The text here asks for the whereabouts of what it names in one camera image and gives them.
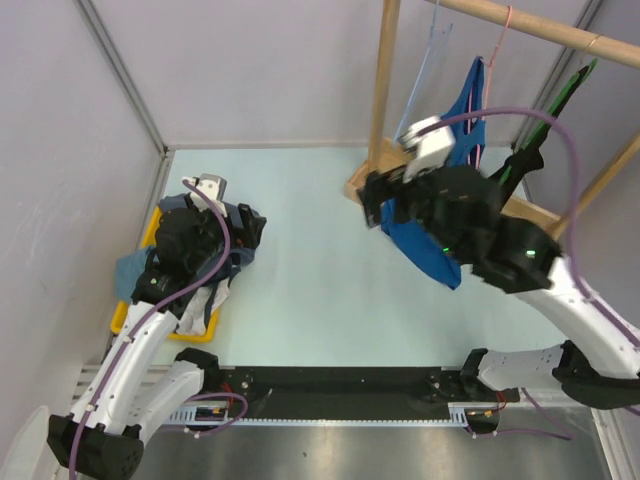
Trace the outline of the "light teal garment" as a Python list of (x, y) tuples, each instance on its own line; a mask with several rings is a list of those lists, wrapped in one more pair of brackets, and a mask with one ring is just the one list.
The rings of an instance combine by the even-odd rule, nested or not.
[(116, 261), (114, 290), (120, 301), (131, 303), (137, 280), (144, 272), (147, 259), (153, 250), (153, 246), (147, 246)]

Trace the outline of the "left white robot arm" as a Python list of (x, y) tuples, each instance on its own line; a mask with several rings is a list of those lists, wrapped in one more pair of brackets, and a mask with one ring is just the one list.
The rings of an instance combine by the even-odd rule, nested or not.
[(146, 392), (139, 388), (198, 289), (220, 286), (252, 261), (267, 220), (247, 204), (158, 212), (154, 242), (115, 342), (65, 416), (51, 415), (47, 444), (70, 478), (129, 479), (145, 445), (183, 403), (237, 400), (218, 358), (188, 347)]

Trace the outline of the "aluminium frame post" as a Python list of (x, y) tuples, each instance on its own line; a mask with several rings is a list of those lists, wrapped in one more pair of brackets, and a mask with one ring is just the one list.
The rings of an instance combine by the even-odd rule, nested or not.
[(127, 67), (95, 3), (91, 0), (74, 0), (73, 4), (82, 16), (107, 66), (115, 76), (116, 82), (120, 86), (125, 99), (129, 102), (134, 114), (141, 122), (147, 137), (153, 144), (160, 158), (165, 158), (169, 148), (163, 140), (160, 130), (130, 73), (130, 69)]

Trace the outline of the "grey-blue printed t-shirt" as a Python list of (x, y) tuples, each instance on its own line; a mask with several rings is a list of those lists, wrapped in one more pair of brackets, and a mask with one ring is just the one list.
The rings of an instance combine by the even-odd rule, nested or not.
[[(186, 197), (186, 195), (187, 194), (179, 194), (175, 196), (165, 197), (159, 202), (159, 208), (162, 211), (167, 211), (175, 207), (194, 207), (192, 204), (187, 203), (188, 198)], [(225, 224), (229, 231), (230, 237), (230, 250), (227, 262), (233, 266), (242, 267), (250, 264), (254, 260), (256, 249), (252, 250), (243, 247), (241, 241), (237, 238), (237, 234), (240, 232), (241, 228), (241, 219), (238, 211), (238, 204), (234, 205), (225, 202), (225, 205), (227, 209), (227, 216), (223, 217), (223, 219), (225, 220)], [(210, 261), (207, 264), (208, 269), (206, 273), (208, 273), (208, 271), (213, 266), (215, 266), (216, 263)]]

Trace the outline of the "yellow plastic basket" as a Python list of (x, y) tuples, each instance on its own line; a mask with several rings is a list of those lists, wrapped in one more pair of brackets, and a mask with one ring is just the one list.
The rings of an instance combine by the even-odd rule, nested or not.
[[(159, 221), (162, 215), (162, 211), (156, 206), (151, 214), (150, 220), (147, 222), (146, 227), (143, 230), (139, 247), (141, 249), (155, 245), (155, 232), (159, 227)], [(119, 301), (115, 311), (112, 315), (110, 322), (110, 331), (114, 335), (118, 335), (122, 326), (125, 323), (128, 313), (128, 304), (123, 301)], [(175, 341), (185, 341), (190, 343), (208, 343), (214, 338), (216, 326), (219, 321), (219, 310), (212, 311), (209, 320), (207, 321), (206, 330), (203, 335), (182, 335), (176, 331), (170, 333), (168, 338)]]

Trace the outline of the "blue tank top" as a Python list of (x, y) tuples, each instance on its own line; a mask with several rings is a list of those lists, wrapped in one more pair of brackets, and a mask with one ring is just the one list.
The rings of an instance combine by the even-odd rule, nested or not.
[[(483, 109), (485, 64), (478, 56), (474, 59), (460, 94), (450, 109), (440, 115), (442, 120)], [(486, 122), (467, 120), (450, 126), (456, 144), (447, 160), (447, 166), (468, 165), (479, 168), (485, 149)], [(461, 284), (460, 265), (440, 247), (415, 221), (395, 221), (396, 202), (389, 200), (382, 206), (382, 231), (394, 245), (424, 274), (451, 290)]]

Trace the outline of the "white garment with stripes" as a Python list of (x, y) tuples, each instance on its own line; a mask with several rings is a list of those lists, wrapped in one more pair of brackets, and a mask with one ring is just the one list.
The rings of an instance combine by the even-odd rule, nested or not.
[(212, 313), (229, 297), (229, 283), (230, 279), (226, 278), (215, 285), (197, 289), (179, 320), (177, 333), (203, 336), (207, 331)]

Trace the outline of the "wooden clothes rack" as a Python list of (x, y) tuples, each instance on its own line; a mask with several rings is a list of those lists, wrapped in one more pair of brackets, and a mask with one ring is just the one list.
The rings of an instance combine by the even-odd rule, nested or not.
[[(383, 137), (400, 5), (399, 1), (386, 1), (383, 7), (368, 155), (366, 161), (345, 184), (345, 195), (353, 201), (358, 200), (356, 190), (364, 185), (369, 171), (376, 169), (386, 171), (407, 161), (407, 157), (398, 148), (393, 147), (390, 140)], [(439, 5), (496, 25), (505, 24), (515, 31), (594, 57), (635, 69), (639, 67), (637, 45), (597, 35), (545, 17), (513, 10), (493, 1), (452, 0), (441, 1)], [(586, 188), (580, 197), (578, 210), (583, 211), (587, 208), (638, 153), (639, 135), (634, 134)], [(558, 216), (526, 200), (510, 200), (504, 211), (536, 222), (556, 239), (560, 238), (569, 226), (567, 214)]]

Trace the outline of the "pink wire hanger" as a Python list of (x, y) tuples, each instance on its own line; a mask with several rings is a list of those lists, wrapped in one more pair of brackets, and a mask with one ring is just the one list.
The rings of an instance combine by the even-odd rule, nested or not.
[[(490, 91), (491, 91), (491, 83), (492, 83), (492, 79), (493, 79), (493, 72), (494, 72), (494, 65), (497, 59), (497, 56), (499, 54), (499, 51), (501, 49), (501, 46), (503, 44), (504, 38), (506, 36), (506, 32), (508, 31), (508, 28), (510, 26), (511, 23), (511, 19), (512, 19), (512, 15), (513, 15), (513, 6), (512, 5), (508, 5), (508, 12), (507, 12), (507, 16), (506, 16), (506, 20), (502, 29), (502, 32), (500, 34), (500, 37), (494, 47), (492, 56), (490, 58), (490, 60), (488, 62), (485, 62), (483, 60), (484, 65), (487, 67), (487, 74), (486, 74), (486, 81), (485, 81), (485, 85), (484, 85), (484, 89), (483, 89), (483, 96), (482, 96), (482, 106), (483, 107), (488, 107), (489, 106), (489, 96), (490, 96)], [(475, 156), (475, 160), (472, 162), (471, 161), (471, 156), (469, 156), (469, 164), (473, 164), (474, 167), (476, 168), (476, 170), (479, 169), (480, 166), (480, 161), (481, 161), (481, 148), (480, 146), (476, 146), (476, 156)]]

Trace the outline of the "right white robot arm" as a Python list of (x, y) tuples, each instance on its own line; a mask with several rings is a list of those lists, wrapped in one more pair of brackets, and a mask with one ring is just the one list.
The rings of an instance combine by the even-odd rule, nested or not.
[(639, 403), (639, 331), (584, 283), (570, 260), (535, 223), (502, 212), (500, 186), (467, 166), (406, 169), (367, 175), (358, 191), (369, 226), (381, 224), (382, 206), (393, 219), (414, 220), (436, 245), (468, 265), (485, 283), (535, 308), (566, 337), (550, 348), (521, 352), (475, 349), (460, 373), (463, 393), (484, 401), (495, 391), (560, 390), (600, 410)]

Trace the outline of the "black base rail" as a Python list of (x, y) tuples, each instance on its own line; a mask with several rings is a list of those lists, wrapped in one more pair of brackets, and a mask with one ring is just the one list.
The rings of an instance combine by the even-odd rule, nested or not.
[(218, 402), (249, 421), (344, 423), (448, 420), (460, 404), (491, 416), (507, 404), (457, 369), (441, 367), (267, 367), (223, 369), (199, 402)]

